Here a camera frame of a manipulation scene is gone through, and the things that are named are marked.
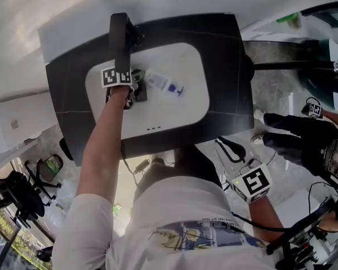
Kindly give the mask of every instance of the white sneaker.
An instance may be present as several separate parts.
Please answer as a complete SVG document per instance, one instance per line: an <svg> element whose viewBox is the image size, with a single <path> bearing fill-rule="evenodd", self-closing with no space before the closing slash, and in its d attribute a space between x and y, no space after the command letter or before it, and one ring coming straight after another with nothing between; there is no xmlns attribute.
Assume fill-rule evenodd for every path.
<svg viewBox="0 0 338 270"><path fill-rule="evenodd" d="M260 110L259 108L254 108L254 119L261 121L264 124L264 114L265 111Z"/></svg>
<svg viewBox="0 0 338 270"><path fill-rule="evenodd" d="M263 144L263 135L254 136L250 142L254 145Z"/></svg>

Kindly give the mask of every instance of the hand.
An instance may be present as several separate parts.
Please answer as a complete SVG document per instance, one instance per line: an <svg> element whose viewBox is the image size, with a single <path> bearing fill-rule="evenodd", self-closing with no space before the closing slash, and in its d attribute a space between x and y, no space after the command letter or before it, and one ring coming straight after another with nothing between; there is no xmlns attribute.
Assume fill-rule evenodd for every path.
<svg viewBox="0 0 338 270"><path fill-rule="evenodd" d="M122 99L126 99L126 97L129 95L129 90L129 86L114 86L110 88L110 96L116 96Z"/></svg>

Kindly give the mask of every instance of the floor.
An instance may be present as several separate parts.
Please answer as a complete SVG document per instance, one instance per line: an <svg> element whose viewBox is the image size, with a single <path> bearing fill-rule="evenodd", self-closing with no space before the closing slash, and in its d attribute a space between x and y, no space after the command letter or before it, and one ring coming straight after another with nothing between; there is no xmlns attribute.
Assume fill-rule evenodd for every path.
<svg viewBox="0 0 338 270"><path fill-rule="evenodd" d="M274 62L274 61L292 61L298 52L302 51L298 44L294 43L278 43L278 42L245 42L244 47L246 53L253 59L254 63ZM257 71L251 82L253 93L253 104L267 112L274 112L282 115L293 113L300 115L300 109L304 105L305 100L310 96L309 92L304 90L296 79L296 73L291 70L286 71ZM235 136L240 138L243 143L250 143L251 137L263 131L280 132L266 128L260 121L255 121L255 128ZM78 186L80 167L68 160L59 147L59 141L62 134L59 126L54 126L39 137L37 147L26 152L17 163L23 163L26 159L35 160L38 158L47 158L52 154L58 154L64 159L64 167L57 175L54 182L61 181L62 188L57 191L56 203L46 208L46 215L41 220L44 228L55 237L65 215L73 201L73 197ZM214 149L214 142L209 141L201 143L198 148L207 155L215 164L218 174L225 181L223 173L224 167ZM273 150L263 145L254 146L254 150L260 156L262 162L269 162L273 157ZM148 156L128 159L130 168L133 170ZM165 154L165 161L171 163L173 161L172 153ZM273 187L269 194L269 198L273 205L278 205L300 189L309 190L312 183L320 181L320 178L312 176L305 168L295 164L287 163L282 157L276 155L268 165L268 169L272 175ZM115 216L114 230L117 234L122 235L130 220L130 209L132 207L132 199L134 196L135 184L132 175L128 172L122 161L119 166L119 179L117 195L115 197ZM323 201L326 196L330 195L331 190L320 185L313 187L312 196L319 202ZM226 195L229 199L232 211L249 217L247 204L232 190L227 190Z"/></svg>

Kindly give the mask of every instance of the black pants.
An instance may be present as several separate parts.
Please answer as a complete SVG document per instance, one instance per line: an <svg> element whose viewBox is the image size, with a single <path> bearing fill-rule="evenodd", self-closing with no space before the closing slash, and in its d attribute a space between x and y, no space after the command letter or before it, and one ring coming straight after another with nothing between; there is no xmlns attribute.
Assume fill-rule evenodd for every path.
<svg viewBox="0 0 338 270"><path fill-rule="evenodd" d="M194 145L176 149L174 151L174 156L174 167L165 166L165 163L161 158L156 158L152 161L149 170L138 183L134 201L151 185L170 177L196 177L213 182L221 188L221 183L213 162Z"/></svg>
<svg viewBox="0 0 338 270"><path fill-rule="evenodd" d="M264 123L299 136L265 133L263 142L286 160L310 171L323 170L321 149L338 139L338 129L328 121L266 113Z"/></svg>

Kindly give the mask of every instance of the gray floor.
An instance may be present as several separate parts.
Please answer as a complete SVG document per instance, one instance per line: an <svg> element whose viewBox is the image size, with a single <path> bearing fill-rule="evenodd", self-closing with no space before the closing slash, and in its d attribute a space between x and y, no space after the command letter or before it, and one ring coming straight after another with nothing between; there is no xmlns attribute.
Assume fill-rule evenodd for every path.
<svg viewBox="0 0 338 270"><path fill-rule="evenodd" d="M296 44L292 43L245 42L244 47L246 53L253 59L254 63L292 61L295 59L297 52L301 51ZM303 98L309 96L309 93L302 89L301 85L298 83L294 71L257 71L251 83L254 105L267 112L287 115L289 113L288 96L290 93L295 93ZM263 124L256 120L254 129L238 133L236 136L249 143L254 134L269 130L280 132L273 129L266 129ZM35 159L46 157L54 153L59 154L64 158L65 165L57 179L64 181L65 187L58 192L57 201L64 209L67 209L72 202L75 189L78 185L80 168L76 167L72 161L69 161L60 150L59 141L61 137L62 134L59 126L52 127L45 131L39 137L38 147L30 153L26 153L25 158L27 159L30 156L29 158ZM198 147L214 162L217 172L223 174L224 168L214 149L214 142L210 141L202 143ZM273 157L273 150L266 148L264 145L257 145L254 148L261 157L262 162L269 162ZM287 200L299 189L304 188L309 190L309 187L313 182L321 180L320 178L312 176L305 168L294 164L289 164L288 169L286 170L286 161L278 155L276 155L273 161L268 165L268 169L273 179L273 187L269 198L274 205ZM330 189L323 185L314 186L312 191L312 195L319 202L323 201L330 193ZM232 206L232 211L248 217L249 212L247 204L232 190L227 190L226 194ZM61 217L60 219L53 217L55 216L52 215L49 220L54 219L52 224L56 228L60 227L60 223L56 223L56 220L59 221ZM49 228L52 229L49 222L47 221L47 224Z"/></svg>

